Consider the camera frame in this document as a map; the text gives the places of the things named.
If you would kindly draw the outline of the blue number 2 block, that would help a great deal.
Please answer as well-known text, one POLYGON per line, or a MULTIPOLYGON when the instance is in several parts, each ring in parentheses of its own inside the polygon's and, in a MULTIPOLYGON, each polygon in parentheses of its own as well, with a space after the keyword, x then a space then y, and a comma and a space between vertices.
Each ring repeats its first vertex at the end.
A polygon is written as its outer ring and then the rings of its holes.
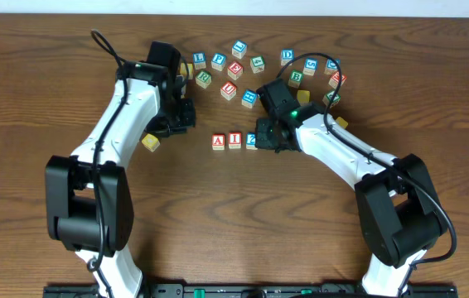
POLYGON ((245 146, 248 150, 256 150, 257 147, 255 146, 256 144, 256 136, 252 132, 248 132, 246 135, 246 143, 245 146))

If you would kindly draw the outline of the red letter I block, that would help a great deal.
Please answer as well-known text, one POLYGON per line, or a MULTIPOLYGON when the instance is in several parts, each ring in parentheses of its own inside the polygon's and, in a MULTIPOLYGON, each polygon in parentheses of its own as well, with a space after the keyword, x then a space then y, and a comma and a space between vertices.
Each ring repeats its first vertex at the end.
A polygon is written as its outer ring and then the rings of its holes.
POLYGON ((242 133, 241 132, 229 133, 228 147, 229 149, 240 149, 242 147, 242 133))

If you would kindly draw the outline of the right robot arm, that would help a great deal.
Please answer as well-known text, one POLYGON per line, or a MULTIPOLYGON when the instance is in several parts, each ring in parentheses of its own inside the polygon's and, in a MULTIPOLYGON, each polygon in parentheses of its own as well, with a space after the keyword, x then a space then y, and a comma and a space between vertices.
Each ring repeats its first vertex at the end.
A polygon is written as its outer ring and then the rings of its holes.
POLYGON ((454 232, 424 162, 413 154, 398 158, 369 146, 326 108, 301 105, 282 79, 260 87, 257 95, 267 113, 256 124, 257 148, 313 156, 354 190, 371 253, 362 290, 402 296, 413 269, 427 262, 427 250, 440 236, 454 232))

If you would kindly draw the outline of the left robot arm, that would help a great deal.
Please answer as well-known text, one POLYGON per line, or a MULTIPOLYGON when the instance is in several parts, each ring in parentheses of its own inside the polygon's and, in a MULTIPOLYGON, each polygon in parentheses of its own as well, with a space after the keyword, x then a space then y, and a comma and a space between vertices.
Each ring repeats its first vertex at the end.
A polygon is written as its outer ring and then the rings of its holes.
POLYGON ((69 156, 45 168, 50 238, 75 252, 95 277, 92 286, 48 286, 45 297, 138 297, 143 273, 128 247, 133 202, 126 169, 143 134, 170 137, 196 125, 183 96, 183 60, 173 45, 154 41, 147 59, 118 59, 114 94, 91 134, 69 156))

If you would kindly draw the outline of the red letter A block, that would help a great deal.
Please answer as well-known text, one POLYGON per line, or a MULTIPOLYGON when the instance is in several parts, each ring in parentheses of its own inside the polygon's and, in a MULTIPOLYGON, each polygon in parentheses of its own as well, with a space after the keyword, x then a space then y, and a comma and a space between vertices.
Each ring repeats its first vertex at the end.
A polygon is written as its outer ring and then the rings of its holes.
POLYGON ((225 149, 225 134, 213 134, 211 146, 215 151, 223 151, 225 149))

